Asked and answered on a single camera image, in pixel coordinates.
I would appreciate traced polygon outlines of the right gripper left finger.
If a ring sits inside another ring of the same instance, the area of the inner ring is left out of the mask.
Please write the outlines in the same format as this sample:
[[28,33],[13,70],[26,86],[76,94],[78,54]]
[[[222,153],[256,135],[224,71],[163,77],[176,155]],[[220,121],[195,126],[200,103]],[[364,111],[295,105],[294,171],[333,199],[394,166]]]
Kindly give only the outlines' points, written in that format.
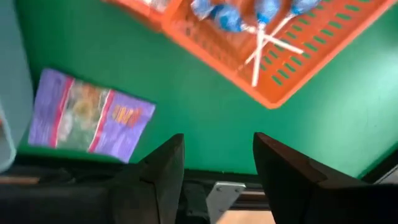
[[175,223],[185,163],[183,134],[175,134],[112,179],[115,223]]

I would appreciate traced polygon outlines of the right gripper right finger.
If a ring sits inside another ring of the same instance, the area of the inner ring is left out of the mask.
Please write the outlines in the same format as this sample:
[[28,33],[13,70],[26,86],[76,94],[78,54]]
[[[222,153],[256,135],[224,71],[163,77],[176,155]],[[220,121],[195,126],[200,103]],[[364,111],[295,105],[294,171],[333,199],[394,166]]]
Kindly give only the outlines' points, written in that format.
[[253,155],[275,222],[305,223],[312,191],[326,175],[308,156],[264,133],[254,134]]

